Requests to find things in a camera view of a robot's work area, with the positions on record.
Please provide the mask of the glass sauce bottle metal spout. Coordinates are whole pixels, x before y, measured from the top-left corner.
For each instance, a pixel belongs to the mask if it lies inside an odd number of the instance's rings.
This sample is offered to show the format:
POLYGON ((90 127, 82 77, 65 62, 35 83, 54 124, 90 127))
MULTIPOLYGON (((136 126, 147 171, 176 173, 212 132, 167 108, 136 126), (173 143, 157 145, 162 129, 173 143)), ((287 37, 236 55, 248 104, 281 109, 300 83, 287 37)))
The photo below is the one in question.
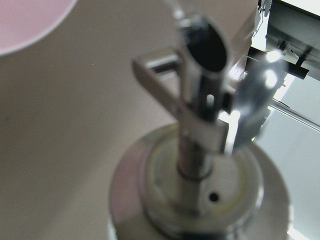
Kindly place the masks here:
POLYGON ((279 51, 234 79, 229 44, 194 1, 168 0, 179 46, 132 60, 175 119, 136 141, 110 188, 113 240, 286 240, 286 184, 254 142, 282 83, 279 51))

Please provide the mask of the pink plastic cup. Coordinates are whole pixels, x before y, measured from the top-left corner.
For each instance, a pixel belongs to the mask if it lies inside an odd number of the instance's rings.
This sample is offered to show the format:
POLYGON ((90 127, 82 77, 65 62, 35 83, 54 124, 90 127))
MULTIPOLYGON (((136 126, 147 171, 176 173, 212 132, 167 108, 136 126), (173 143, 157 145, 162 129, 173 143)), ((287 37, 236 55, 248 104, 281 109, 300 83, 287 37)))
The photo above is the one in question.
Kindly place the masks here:
POLYGON ((76 0, 2 0, 0 55, 27 48, 50 34, 70 14, 76 0))

